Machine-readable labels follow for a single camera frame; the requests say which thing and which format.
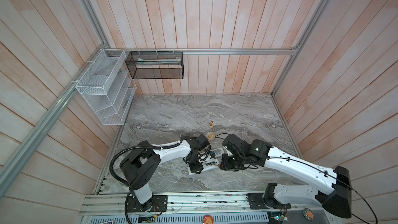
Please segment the white remote control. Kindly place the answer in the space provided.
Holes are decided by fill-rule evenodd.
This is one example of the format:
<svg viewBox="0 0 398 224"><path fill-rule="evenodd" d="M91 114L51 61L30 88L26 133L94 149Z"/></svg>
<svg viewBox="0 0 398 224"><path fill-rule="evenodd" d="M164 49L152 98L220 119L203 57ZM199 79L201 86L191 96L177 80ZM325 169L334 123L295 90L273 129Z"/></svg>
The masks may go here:
<svg viewBox="0 0 398 224"><path fill-rule="evenodd" d="M211 170L214 170L214 169L218 169L219 165L220 165L220 162L218 160L214 160L214 161L204 162L204 163L202 163L202 165L203 165L204 169L203 169L203 171L201 173L207 172L207 171L211 171ZM188 167L188 172L189 172L189 175L199 175L199 174L190 173L189 167Z"/></svg>
<svg viewBox="0 0 398 224"><path fill-rule="evenodd" d="M215 153L216 158L221 158L223 154L227 154L228 156L231 156L232 153L225 149L224 147L221 148L216 148L212 150Z"/></svg>

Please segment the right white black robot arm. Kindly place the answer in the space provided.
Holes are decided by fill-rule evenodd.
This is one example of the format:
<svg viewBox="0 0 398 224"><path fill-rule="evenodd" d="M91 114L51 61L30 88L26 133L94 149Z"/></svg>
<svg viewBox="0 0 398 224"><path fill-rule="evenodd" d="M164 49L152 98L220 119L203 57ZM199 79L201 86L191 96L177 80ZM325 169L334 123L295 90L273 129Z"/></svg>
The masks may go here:
<svg viewBox="0 0 398 224"><path fill-rule="evenodd" d="M292 204L306 204L321 206L340 218L352 217L352 188L348 169L318 166L265 141L254 140L249 144L234 134L228 135L222 146L227 153L222 155L221 170L237 172L267 167L304 182L298 186L269 183L264 193L247 195L252 209L280 209L291 207Z"/></svg>

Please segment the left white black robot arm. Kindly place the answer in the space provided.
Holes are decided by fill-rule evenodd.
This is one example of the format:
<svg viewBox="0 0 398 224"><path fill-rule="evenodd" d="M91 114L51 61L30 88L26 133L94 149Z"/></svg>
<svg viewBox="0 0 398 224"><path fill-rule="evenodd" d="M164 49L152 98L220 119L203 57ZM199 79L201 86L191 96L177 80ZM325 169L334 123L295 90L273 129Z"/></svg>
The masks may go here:
<svg viewBox="0 0 398 224"><path fill-rule="evenodd" d="M149 181L159 165L181 158L192 173L200 174L204 169L201 158L207 157L210 151L211 144L202 134L193 138L182 136L178 141L163 145L142 141L115 154L109 163L109 172L114 179L127 186L129 193L141 205L145 205L152 201Z"/></svg>

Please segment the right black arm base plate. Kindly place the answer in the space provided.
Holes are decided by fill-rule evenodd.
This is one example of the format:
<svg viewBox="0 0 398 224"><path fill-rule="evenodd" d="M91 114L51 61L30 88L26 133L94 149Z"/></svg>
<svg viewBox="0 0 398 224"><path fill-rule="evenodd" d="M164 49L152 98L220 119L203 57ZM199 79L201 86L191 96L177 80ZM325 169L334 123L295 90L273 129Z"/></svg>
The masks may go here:
<svg viewBox="0 0 398 224"><path fill-rule="evenodd" d="M278 202L273 193L250 193L246 195L250 209L290 209L291 204Z"/></svg>

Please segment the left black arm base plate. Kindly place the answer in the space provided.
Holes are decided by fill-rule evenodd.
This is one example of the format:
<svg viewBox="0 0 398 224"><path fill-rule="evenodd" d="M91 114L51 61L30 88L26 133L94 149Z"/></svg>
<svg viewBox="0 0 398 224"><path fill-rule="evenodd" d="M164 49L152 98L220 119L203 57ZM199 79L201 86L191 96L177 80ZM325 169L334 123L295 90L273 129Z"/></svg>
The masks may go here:
<svg viewBox="0 0 398 224"><path fill-rule="evenodd" d="M165 212L167 209L168 196L155 195L148 202L141 204L136 196L128 196L125 202L125 211L127 213L143 212Z"/></svg>

